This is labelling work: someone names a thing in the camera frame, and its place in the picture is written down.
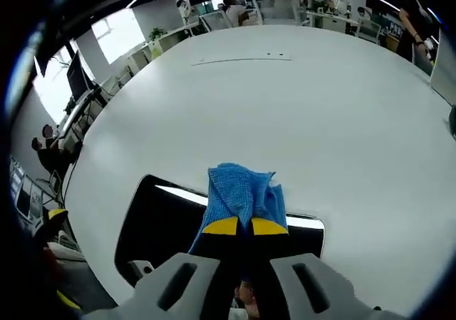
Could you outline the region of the person's right hand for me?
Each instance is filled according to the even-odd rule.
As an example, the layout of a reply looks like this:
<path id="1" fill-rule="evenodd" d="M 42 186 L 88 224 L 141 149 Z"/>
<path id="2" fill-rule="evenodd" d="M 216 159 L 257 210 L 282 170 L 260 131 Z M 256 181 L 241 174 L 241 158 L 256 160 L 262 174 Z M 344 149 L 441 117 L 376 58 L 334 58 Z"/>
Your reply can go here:
<path id="1" fill-rule="evenodd" d="M 241 281 L 235 289 L 235 300 L 246 310 L 248 319 L 260 319 L 259 308 L 254 295 L 254 290 L 249 282 Z"/>

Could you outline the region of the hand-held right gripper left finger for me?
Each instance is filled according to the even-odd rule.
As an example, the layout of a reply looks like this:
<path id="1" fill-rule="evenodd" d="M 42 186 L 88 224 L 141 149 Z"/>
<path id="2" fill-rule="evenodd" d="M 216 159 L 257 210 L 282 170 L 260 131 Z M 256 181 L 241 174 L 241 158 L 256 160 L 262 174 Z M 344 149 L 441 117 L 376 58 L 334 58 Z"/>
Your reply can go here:
<path id="1" fill-rule="evenodd" d="M 144 275 L 133 296 L 84 319 L 238 319 L 230 264 L 178 253 Z"/>

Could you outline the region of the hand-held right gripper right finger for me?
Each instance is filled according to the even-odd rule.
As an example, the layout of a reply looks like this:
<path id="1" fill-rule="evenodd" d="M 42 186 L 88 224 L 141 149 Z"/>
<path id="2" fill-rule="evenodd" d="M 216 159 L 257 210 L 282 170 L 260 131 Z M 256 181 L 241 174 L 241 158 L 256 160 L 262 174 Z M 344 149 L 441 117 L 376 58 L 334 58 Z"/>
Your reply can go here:
<path id="1" fill-rule="evenodd" d="M 343 275 L 296 247 L 285 227 L 252 218 L 251 279 L 262 319 L 404 319 L 357 298 Z"/>

